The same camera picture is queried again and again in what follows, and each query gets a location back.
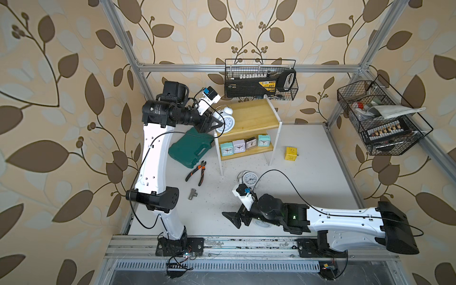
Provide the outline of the lilac square alarm clock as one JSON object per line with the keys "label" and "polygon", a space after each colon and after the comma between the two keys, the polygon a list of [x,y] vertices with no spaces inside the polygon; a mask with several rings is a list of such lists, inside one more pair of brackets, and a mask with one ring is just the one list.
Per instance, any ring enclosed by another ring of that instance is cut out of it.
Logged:
{"label": "lilac square alarm clock", "polygon": [[247,150],[245,140],[235,140],[235,141],[232,141],[232,144],[233,144],[233,152],[235,154],[244,153]]}

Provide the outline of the mint square alarm clock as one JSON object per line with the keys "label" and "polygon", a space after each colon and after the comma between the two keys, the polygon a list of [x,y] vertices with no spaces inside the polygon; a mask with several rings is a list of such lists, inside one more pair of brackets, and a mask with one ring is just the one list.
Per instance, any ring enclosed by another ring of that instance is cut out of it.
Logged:
{"label": "mint square alarm clock", "polygon": [[234,155],[234,146],[233,142],[225,142],[220,145],[222,157]]}

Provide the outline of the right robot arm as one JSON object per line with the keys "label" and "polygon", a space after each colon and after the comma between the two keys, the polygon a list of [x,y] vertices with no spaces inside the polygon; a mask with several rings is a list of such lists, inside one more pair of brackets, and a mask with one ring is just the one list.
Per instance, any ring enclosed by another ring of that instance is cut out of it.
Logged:
{"label": "right robot arm", "polygon": [[319,250],[384,247],[389,252],[417,255],[419,248],[405,213],[388,201],[359,210],[313,209],[306,204],[283,203],[269,194],[241,197],[237,212],[224,212],[236,228],[260,220],[280,226],[292,235],[317,233]]}

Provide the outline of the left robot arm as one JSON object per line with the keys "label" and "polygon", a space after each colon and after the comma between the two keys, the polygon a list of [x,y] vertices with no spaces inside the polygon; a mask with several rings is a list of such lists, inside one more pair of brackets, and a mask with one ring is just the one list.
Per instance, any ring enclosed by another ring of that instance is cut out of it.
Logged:
{"label": "left robot arm", "polygon": [[190,250],[186,228],[181,222],[176,205],[179,189],[166,185],[166,163],[172,135],[177,125],[193,126],[199,134],[209,133],[223,126],[210,112],[220,95],[212,87],[200,90],[200,100],[188,106],[189,88],[182,83],[166,81],[163,91],[142,107],[144,151],[136,183],[126,193],[130,204],[144,205],[156,214],[156,222],[163,225],[156,255],[172,257]]}

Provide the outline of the clear square alarm clock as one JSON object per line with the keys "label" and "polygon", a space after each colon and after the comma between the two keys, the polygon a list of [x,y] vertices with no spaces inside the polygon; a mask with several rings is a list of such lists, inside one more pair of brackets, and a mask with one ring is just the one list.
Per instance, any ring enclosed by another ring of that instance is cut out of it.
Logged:
{"label": "clear square alarm clock", "polygon": [[256,137],[251,137],[245,140],[245,147],[246,150],[253,149],[257,146],[257,138]]}

